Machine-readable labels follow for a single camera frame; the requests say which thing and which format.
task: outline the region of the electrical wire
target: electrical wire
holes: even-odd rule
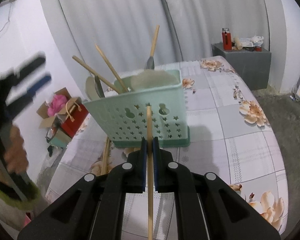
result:
[[[3,25],[3,27],[0,30],[0,33],[4,30],[4,28],[7,26],[7,24],[10,23],[11,8],[12,8],[12,2],[10,2],[10,8],[9,8],[9,14],[8,14],[8,21]]]

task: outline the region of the green sleeve cuff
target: green sleeve cuff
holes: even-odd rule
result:
[[[34,192],[34,198],[28,201],[21,201],[18,199],[13,199],[0,190],[0,198],[9,206],[16,207],[19,210],[32,210],[40,198],[39,188],[31,181],[30,182],[31,191]]]

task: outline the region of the person's hand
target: person's hand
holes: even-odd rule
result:
[[[23,148],[24,140],[21,137],[20,130],[16,126],[10,129],[11,147],[6,149],[4,159],[7,164],[7,171],[16,174],[23,173],[27,170],[29,162],[26,157],[26,151]],[[2,172],[0,171],[0,181],[7,184]]]

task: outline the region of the chopstick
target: chopstick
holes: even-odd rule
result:
[[[111,82],[109,82],[108,80],[106,80],[104,77],[100,76],[94,69],[92,69],[90,66],[88,66],[87,64],[85,64],[81,59],[79,59],[76,56],[72,56],[72,58],[78,62],[81,66],[83,66],[86,70],[88,70],[90,73],[92,73],[95,76],[98,76],[99,79],[106,84],[108,87],[112,88],[114,91],[116,91],[118,94],[120,94],[120,90],[118,90]]]
[[[153,240],[153,155],[152,155],[151,106],[147,106],[147,167],[148,167],[148,240]]]
[[[103,53],[103,51],[99,48],[99,46],[97,44],[95,44],[97,51],[100,53],[101,57],[103,58],[103,60],[106,62],[106,64],[108,65],[108,67],[110,68],[111,72],[114,74],[115,78],[119,81],[119,83],[121,84],[121,86],[123,87],[125,92],[129,92],[129,90],[127,89],[127,87],[125,86],[124,82],[122,81],[122,79],[119,77],[118,73],[115,71],[115,69],[113,68],[113,66],[111,65],[110,61],[107,59],[106,55]]]
[[[107,173],[108,156],[109,156],[110,139],[107,137],[105,147],[103,149],[101,175]]]
[[[158,39],[158,33],[159,33],[159,25],[155,28],[154,36],[152,39],[152,45],[151,45],[151,51],[150,51],[150,57],[154,56],[155,46],[157,45],[157,39]]]

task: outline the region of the mint green basket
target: mint green basket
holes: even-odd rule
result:
[[[146,138],[146,107],[151,105],[153,136],[161,147],[187,147],[190,133],[186,123],[186,105],[179,70],[167,70],[179,84],[122,93],[83,103],[116,147],[140,147]],[[122,79],[130,87],[130,77]],[[116,81],[114,85],[122,87]]]

